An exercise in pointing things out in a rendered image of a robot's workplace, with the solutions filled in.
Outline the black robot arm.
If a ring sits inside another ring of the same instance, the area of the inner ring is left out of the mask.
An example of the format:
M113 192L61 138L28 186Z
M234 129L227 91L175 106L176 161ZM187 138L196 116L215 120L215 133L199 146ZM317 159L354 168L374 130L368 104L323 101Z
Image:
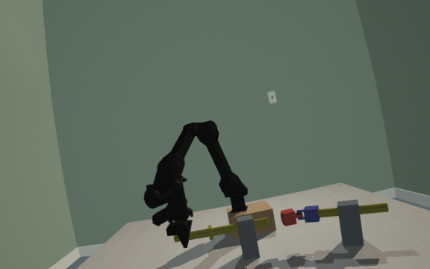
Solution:
M219 145L219 132L216 123L211 120L203 123L189 123L183 127L172 150L158 164L153 185L146 186L147 191L144 194L146 205L154 209L167 202L185 198L182 182L187 180L181 174L185 165L184 157L195 136L201 143L206 145L211 154L221 177L219 186L225 198L231 198L231 213L246 211L247 206L245 206L244 196L248 194L248 188L231 171ZM167 221L172 222L172 216L167 206L152 216L152 224L156 226L160 226Z

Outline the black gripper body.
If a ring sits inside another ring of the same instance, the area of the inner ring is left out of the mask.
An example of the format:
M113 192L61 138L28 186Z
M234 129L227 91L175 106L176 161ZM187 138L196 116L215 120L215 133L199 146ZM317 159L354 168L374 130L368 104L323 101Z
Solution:
M187 199L168 202L167 208L174 221L170 222L166 229L167 236L187 234L190 230L189 216L193 217L192 209L187 207Z

